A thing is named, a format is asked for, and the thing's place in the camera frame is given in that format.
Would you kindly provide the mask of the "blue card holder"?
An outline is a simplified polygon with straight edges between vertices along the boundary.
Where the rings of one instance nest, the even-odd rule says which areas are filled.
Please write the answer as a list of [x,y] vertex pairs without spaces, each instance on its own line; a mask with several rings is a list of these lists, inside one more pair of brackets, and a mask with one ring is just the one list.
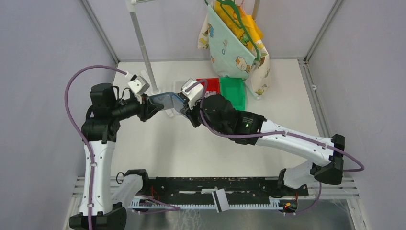
[[153,104],[157,105],[161,110],[174,109],[180,112],[184,109],[185,100],[174,92],[165,92],[150,96]]

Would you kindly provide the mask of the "white magnetic stripe card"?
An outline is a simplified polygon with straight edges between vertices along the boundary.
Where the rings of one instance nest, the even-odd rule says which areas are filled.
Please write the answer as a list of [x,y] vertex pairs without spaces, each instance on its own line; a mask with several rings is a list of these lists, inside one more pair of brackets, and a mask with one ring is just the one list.
[[214,205],[217,213],[230,210],[230,205],[226,197],[226,192],[224,189],[219,189],[212,192],[212,197],[214,200]]

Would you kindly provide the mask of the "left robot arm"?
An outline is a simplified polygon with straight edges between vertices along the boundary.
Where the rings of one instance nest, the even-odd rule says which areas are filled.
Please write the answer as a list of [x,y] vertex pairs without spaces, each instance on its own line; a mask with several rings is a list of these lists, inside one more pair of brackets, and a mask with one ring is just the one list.
[[111,192],[111,163],[120,121],[136,115],[145,122],[164,106],[146,94],[138,100],[131,93],[119,101],[110,83],[94,85],[90,98],[92,105],[79,130],[85,143],[85,189],[79,213],[69,218],[69,226],[75,230],[123,230],[131,201],[136,194],[149,192],[150,181],[146,170],[128,170],[118,190]]

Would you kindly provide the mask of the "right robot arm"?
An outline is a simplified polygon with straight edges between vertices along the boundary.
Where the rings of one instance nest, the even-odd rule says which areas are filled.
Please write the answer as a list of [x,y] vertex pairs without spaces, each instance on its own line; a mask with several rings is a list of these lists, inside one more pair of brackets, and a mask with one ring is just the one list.
[[282,169],[277,181],[277,191],[290,195],[295,189],[312,182],[339,185],[343,177],[343,136],[322,138],[305,135],[284,128],[264,116],[236,110],[221,95],[190,100],[178,94],[183,103],[181,113],[194,127],[206,126],[212,133],[236,144],[272,147],[295,154],[306,161],[293,168]]

